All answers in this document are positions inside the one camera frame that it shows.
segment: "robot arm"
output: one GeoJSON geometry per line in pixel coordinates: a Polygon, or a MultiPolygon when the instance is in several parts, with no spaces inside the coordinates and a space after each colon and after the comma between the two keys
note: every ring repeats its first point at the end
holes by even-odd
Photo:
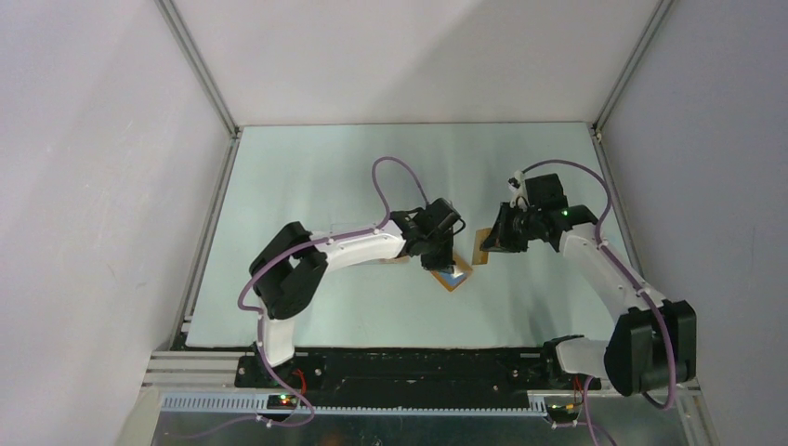
{"type": "Polygon", "coordinates": [[[480,248],[519,253],[528,249],[531,240],[550,243],[580,270],[616,321],[610,341],[576,335],[546,342],[544,353],[555,364],[554,374],[606,378],[625,396],[666,386],[665,340],[642,297],[646,293],[668,327],[677,382],[693,378],[696,322],[692,307],[685,301],[666,300],[622,261],[604,237],[597,241],[597,218],[585,206],[569,206],[557,175],[511,178],[509,183],[515,196],[511,202],[501,203],[491,234],[480,248]],[[599,249],[601,244],[607,245],[608,254],[599,249]],[[633,287],[621,268],[637,280],[639,288],[633,287]]]}
{"type": "Polygon", "coordinates": [[[371,260],[401,256],[420,256],[424,269],[452,271],[453,225],[459,220],[457,211],[441,198],[424,209],[392,212],[383,227],[350,234],[313,234],[299,222],[282,228],[252,262],[249,268],[252,275],[296,245],[324,242],[295,253],[293,261],[273,266],[255,283],[255,293],[266,307],[260,317],[266,318],[263,342],[269,363],[279,365],[295,354],[295,316],[309,306],[324,274],[371,260]]]}

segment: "metal strip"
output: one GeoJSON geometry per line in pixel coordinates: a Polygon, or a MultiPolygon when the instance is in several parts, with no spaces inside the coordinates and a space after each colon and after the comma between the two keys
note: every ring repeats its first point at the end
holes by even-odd
{"type": "MultiPolygon", "coordinates": [[[[167,392],[162,412],[196,413],[290,413],[288,409],[269,409],[268,398],[279,393],[202,393],[167,392]]],[[[372,407],[315,406],[320,415],[429,415],[429,416],[546,416],[545,399],[529,396],[531,407],[517,409],[410,409],[372,407]]],[[[307,413],[304,407],[296,413],[307,413]]]]}
{"type": "Polygon", "coordinates": [[[186,26],[186,22],[183,21],[183,17],[177,10],[175,0],[156,0],[156,5],[159,7],[162,17],[164,17],[164,20],[170,27],[170,31],[172,31],[172,34],[177,41],[177,45],[180,46],[183,56],[194,70],[194,74],[197,76],[197,81],[200,82],[200,86],[208,96],[208,100],[210,100],[211,105],[219,115],[219,119],[221,119],[222,124],[224,124],[225,128],[227,129],[227,133],[231,137],[234,137],[235,134],[238,133],[238,125],[235,124],[235,120],[232,119],[230,109],[227,107],[227,103],[225,102],[224,98],[222,98],[221,92],[219,92],[214,77],[211,75],[211,72],[208,70],[208,67],[205,64],[203,56],[197,49],[197,45],[194,43],[194,39],[191,37],[191,33],[189,32],[189,28],[186,26]]]}
{"type": "Polygon", "coordinates": [[[643,29],[640,37],[637,39],[637,44],[632,49],[632,53],[629,55],[629,59],[626,60],[621,73],[619,73],[608,98],[605,99],[602,110],[599,111],[597,120],[594,122],[594,128],[596,128],[596,130],[601,131],[608,122],[608,119],[610,119],[613,109],[615,109],[626,85],[629,84],[629,80],[632,78],[632,74],[640,64],[640,61],[643,60],[643,56],[646,50],[649,49],[654,35],[663,26],[664,20],[675,2],[676,0],[660,0],[656,8],[654,8],[651,17],[649,17],[649,22],[646,24],[646,28],[643,29]]]}
{"type": "Polygon", "coordinates": [[[613,199],[613,212],[616,215],[616,219],[618,219],[618,227],[621,230],[621,236],[624,239],[624,249],[626,250],[626,254],[629,256],[629,263],[632,265],[632,268],[642,276],[643,268],[640,264],[640,257],[637,256],[635,242],[632,239],[632,231],[629,229],[629,220],[626,218],[624,204],[621,201],[621,196],[618,193],[615,180],[613,179],[611,164],[608,161],[608,157],[605,154],[605,150],[602,147],[601,142],[599,142],[597,139],[596,132],[593,128],[590,129],[590,132],[591,142],[594,144],[594,151],[597,153],[599,168],[602,170],[602,177],[605,178],[605,181],[608,183],[608,188],[611,190],[611,197],[613,199]]]}
{"type": "Polygon", "coordinates": [[[227,193],[227,186],[230,183],[230,173],[232,166],[235,163],[235,156],[238,153],[238,145],[241,141],[241,135],[230,140],[230,145],[227,148],[227,156],[221,168],[221,175],[217,181],[216,189],[214,190],[213,197],[211,198],[211,205],[208,209],[208,215],[205,217],[203,224],[203,233],[200,237],[197,254],[191,267],[191,275],[189,283],[186,288],[184,296],[181,298],[180,306],[177,312],[175,324],[170,332],[170,337],[167,347],[172,345],[175,341],[177,334],[181,331],[184,322],[187,322],[187,317],[190,321],[191,313],[194,311],[194,304],[197,300],[197,294],[200,291],[200,285],[203,282],[203,275],[205,273],[205,265],[208,262],[208,254],[211,250],[211,242],[214,240],[214,233],[217,230],[217,223],[219,220],[219,213],[221,206],[224,203],[224,197],[227,193]]]}

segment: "red wire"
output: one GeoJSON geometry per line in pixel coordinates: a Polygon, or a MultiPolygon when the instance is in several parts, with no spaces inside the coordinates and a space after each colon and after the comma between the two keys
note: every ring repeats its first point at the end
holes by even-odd
{"type": "Polygon", "coordinates": [[[304,373],[301,372],[301,369],[295,369],[293,374],[301,378],[301,395],[304,395],[307,393],[307,378],[304,377],[304,373]]]}

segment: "white wall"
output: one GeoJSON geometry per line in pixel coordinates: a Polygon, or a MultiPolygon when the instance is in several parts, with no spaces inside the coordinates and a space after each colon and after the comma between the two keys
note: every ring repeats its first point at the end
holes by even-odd
{"type": "Polygon", "coordinates": [[[677,2],[604,129],[650,279],[698,312],[723,444],[788,444],[788,4],[677,2]]]}
{"type": "Polygon", "coordinates": [[[112,443],[227,135],[154,2],[0,3],[0,443],[112,443]]]}
{"type": "Polygon", "coordinates": [[[593,121],[657,0],[178,1],[235,119],[593,121]]]}

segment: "white tabletop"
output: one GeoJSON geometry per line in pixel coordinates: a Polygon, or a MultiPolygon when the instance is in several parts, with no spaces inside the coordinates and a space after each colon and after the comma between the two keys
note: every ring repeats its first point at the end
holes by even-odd
{"type": "MultiPolygon", "coordinates": [[[[475,231],[490,227],[515,170],[548,158],[599,171],[585,124],[326,125],[246,127],[191,320],[190,347],[239,347],[255,339],[256,315],[237,309],[249,264],[279,229],[368,226],[383,217],[370,179],[373,161],[394,155],[420,177],[430,200],[444,197],[467,222],[454,241],[470,263],[475,231]]],[[[381,164],[380,183],[394,210],[421,205],[398,165],[381,164]]],[[[599,215],[605,194],[586,173],[559,174],[570,204],[599,215]]],[[[615,215],[604,232],[624,253],[615,215]]],[[[257,301],[250,294],[247,302],[257,301]]],[[[607,339],[613,320],[579,271],[545,243],[523,254],[490,254],[454,292],[418,259],[360,265],[323,277],[297,317],[297,346],[488,348],[539,346],[583,334],[607,339]]]]}

